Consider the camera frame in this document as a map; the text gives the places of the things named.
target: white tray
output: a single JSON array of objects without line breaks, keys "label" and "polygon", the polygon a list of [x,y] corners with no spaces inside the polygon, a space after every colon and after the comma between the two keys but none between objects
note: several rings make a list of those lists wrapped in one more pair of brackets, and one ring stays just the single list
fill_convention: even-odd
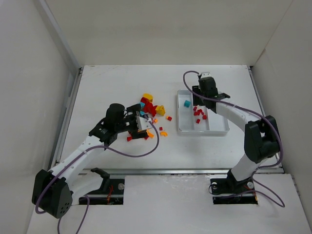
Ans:
[{"label": "white tray", "polygon": [[188,100],[193,103],[193,95],[188,90],[179,90],[177,92],[177,130],[180,134],[198,135],[198,136],[215,136],[222,137],[229,131],[228,120],[205,106],[200,108],[207,115],[203,120],[202,115],[194,116],[193,105],[185,107],[184,102]]}]

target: robotic arm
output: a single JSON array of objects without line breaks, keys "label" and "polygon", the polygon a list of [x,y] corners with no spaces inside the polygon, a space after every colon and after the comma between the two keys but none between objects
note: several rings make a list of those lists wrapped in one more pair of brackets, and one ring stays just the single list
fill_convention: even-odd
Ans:
[{"label": "robotic arm", "polygon": [[[216,100],[230,98],[229,95],[218,92],[215,80],[210,76],[210,73],[202,73],[198,75],[198,78],[199,85],[192,86],[192,91],[196,94]],[[269,125],[261,118],[231,105],[204,100],[194,94],[193,105],[206,106],[216,114],[224,116],[245,132],[244,156],[228,171],[226,179],[211,179],[214,195],[238,194],[245,191],[245,187],[248,182],[252,182],[252,175],[259,165],[279,152],[276,136]],[[275,119],[272,116],[266,116],[266,119],[278,132]]]},{"label": "robotic arm", "polygon": [[[151,119],[142,117],[140,111],[140,104],[128,107],[126,110],[121,104],[111,104],[107,109],[106,117],[90,131],[86,139],[69,157],[49,171],[41,170],[36,175],[32,203],[36,204],[47,185],[56,179],[42,197],[39,207],[55,218],[61,218],[71,205],[79,203],[80,197],[108,185],[110,176],[101,169],[94,168],[82,178],[78,178],[78,174],[95,157],[103,153],[104,146],[108,147],[117,139],[118,133],[129,131],[132,139],[147,137],[146,130],[152,127],[149,124]],[[61,178],[55,178],[70,163],[72,164],[61,174]]]}]

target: white wall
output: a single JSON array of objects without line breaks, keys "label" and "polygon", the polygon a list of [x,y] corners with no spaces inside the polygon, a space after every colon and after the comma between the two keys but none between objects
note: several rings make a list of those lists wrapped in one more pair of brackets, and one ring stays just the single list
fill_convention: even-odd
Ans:
[{"label": "white wall", "polygon": [[276,117],[286,172],[312,225],[312,1],[294,0],[253,68],[266,111]]},{"label": "white wall", "polygon": [[69,69],[32,0],[0,0],[0,232],[30,219],[34,175],[46,165]]},{"label": "white wall", "polygon": [[81,65],[253,65],[292,0],[47,0]]}]

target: wire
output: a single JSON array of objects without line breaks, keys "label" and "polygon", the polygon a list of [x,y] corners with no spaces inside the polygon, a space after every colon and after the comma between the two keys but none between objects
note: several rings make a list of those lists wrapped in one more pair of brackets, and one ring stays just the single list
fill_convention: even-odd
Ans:
[{"label": "wire", "polygon": [[152,126],[152,128],[154,128],[155,132],[156,132],[156,136],[157,136],[157,143],[156,143],[156,146],[149,152],[145,153],[145,154],[142,154],[142,155],[129,155],[129,154],[125,154],[123,152],[120,152],[118,150],[115,150],[113,148],[110,148],[108,146],[104,146],[104,145],[97,145],[97,146],[93,146],[93,147],[90,147],[88,149],[86,149],[84,152],[82,152],[80,155],[78,155],[73,161],[71,161],[68,165],[66,165],[51,181],[50,183],[48,183],[48,185],[43,189],[42,193],[39,195],[38,197],[38,200],[36,202],[36,206],[35,206],[35,211],[37,214],[44,214],[45,211],[40,211],[39,210],[39,204],[41,203],[41,200],[43,198],[43,196],[45,195],[45,193],[48,191],[48,189],[54,184],[54,182],[61,176],[61,174],[63,174],[71,165],[73,165],[79,158],[81,158],[82,156],[84,156],[84,154],[86,152],[89,152],[90,150],[93,150],[93,149],[97,149],[97,148],[103,148],[103,149],[107,149],[107,150],[110,150],[110,151],[113,151],[117,154],[120,154],[120,155],[123,155],[123,156],[126,156],[126,157],[132,157],[132,158],[137,158],[137,157],[144,157],[144,156],[147,156],[149,154],[151,154],[152,152],[154,152],[158,145],[159,145],[159,134],[158,134],[158,131],[155,127],[155,125],[153,125],[153,123],[151,121],[149,121],[150,125]]},{"label": "wire", "polygon": [[264,184],[258,182],[257,180],[255,180],[253,178],[254,174],[256,173],[256,171],[258,169],[262,169],[262,168],[270,168],[270,167],[275,167],[277,166],[278,164],[280,164],[283,160],[283,157],[284,157],[284,149],[283,149],[283,145],[282,145],[282,141],[279,137],[279,134],[277,132],[277,130],[273,127],[273,125],[261,114],[253,111],[253,110],[249,110],[247,108],[244,108],[244,107],[241,107],[241,106],[237,106],[235,104],[232,104],[232,103],[229,103],[229,102],[226,102],[226,101],[221,101],[221,100],[216,100],[216,99],[212,99],[212,98],[208,98],[208,97],[204,97],[202,95],[199,95],[197,93],[195,93],[192,89],[190,89],[190,87],[187,85],[186,81],[185,81],[185,76],[186,74],[188,73],[196,73],[197,75],[199,75],[199,72],[197,71],[187,71],[183,74],[183,83],[185,85],[185,87],[195,96],[203,99],[203,100],[207,100],[207,101],[214,101],[214,102],[220,102],[220,103],[223,103],[223,104],[226,104],[226,105],[229,105],[229,106],[232,106],[232,107],[235,107],[239,110],[242,110],[242,111],[246,111],[246,112],[249,112],[255,116],[258,116],[260,117],[263,121],[265,121],[269,127],[271,128],[271,130],[273,131],[274,135],[276,136],[276,140],[277,140],[277,143],[279,145],[279,150],[280,150],[280,156],[279,156],[279,160],[277,161],[277,163],[275,164],[272,164],[272,165],[267,165],[267,166],[260,166],[258,167],[251,175],[251,178],[253,179],[254,182],[256,182],[257,184],[261,185],[262,187],[264,187],[265,189],[269,190],[271,193],[273,193],[279,200],[282,204],[279,204],[278,202],[276,202],[275,200],[273,200],[272,198],[270,198],[268,195],[266,195],[265,193],[263,192],[260,192],[260,191],[256,191],[256,190],[250,190],[250,191],[244,191],[242,193],[239,193],[239,194],[233,194],[233,195],[230,195],[230,196],[225,196],[224,198],[230,198],[230,197],[234,197],[234,196],[238,196],[238,195],[242,195],[242,194],[246,194],[246,193],[251,193],[251,192],[257,192],[257,193],[260,193],[262,195],[264,195],[266,198],[268,198],[269,200],[271,200],[272,202],[274,202],[276,205],[280,206],[280,207],[285,207],[285,203],[283,202],[283,200],[280,198],[279,195],[277,195],[272,189],[268,188],[267,186],[265,186]]},{"label": "wire", "polygon": [[[87,208],[86,208],[86,211],[84,212],[84,215],[83,215],[83,217],[82,217],[82,220],[81,220],[81,222],[80,222],[80,224],[79,224],[79,227],[78,227],[78,229],[77,229],[77,231],[76,231],[76,234],[79,233],[80,228],[82,227],[82,224],[83,224],[83,222],[84,222],[84,219],[85,219],[86,216],[87,216],[88,209],[89,209],[89,206],[90,206],[90,198],[89,198],[89,196],[85,195],[84,197],[87,199]],[[62,219],[62,218],[60,218],[60,219],[58,220],[58,234],[60,234],[59,226],[60,226],[60,221],[61,221],[61,219]]]},{"label": "wire", "polygon": [[111,185],[111,186],[109,187],[109,194],[108,194],[107,197],[106,197],[106,199],[107,199],[107,205],[109,205],[109,201],[111,200],[111,196],[112,196],[113,190],[114,190],[114,187],[113,187],[113,185]]}]

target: white table surface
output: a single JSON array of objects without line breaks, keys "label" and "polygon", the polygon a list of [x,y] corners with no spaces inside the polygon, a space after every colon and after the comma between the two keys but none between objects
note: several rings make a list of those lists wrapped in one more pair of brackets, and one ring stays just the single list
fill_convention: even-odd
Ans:
[{"label": "white table surface", "polygon": [[[310,234],[290,175],[255,175],[284,200],[281,208],[258,195],[259,205],[214,205],[205,175],[130,175],[123,205],[90,206],[79,234]],[[255,184],[255,188],[271,195]],[[73,234],[86,206],[72,206],[61,221]],[[58,220],[33,214],[27,234],[55,234]]]},{"label": "white table surface", "polygon": [[[164,105],[169,122],[158,116],[156,127],[162,126],[168,137],[160,137],[159,148],[143,158],[127,158],[106,151],[88,168],[105,169],[227,169],[244,154],[244,134],[229,122],[225,137],[179,136],[177,133],[177,103],[179,89],[186,89],[182,75],[185,71],[211,72],[217,88],[231,96],[232,101],[260,113],[256,93],[245,65],[124,65],[85,66],[78,89],[61,159],[65,159],[85,139],[89,131],[105,117],[111,103],[125,107],[139,103],[144,93],[154,96],[154,105]],[[197,85],[195,74],[187,75],[190,86]],[[111,147],[139,155],[151,150],[154,139],[127,142],[128,133],[118,135]],[[275,158],[266,164],[273,164]]]}]

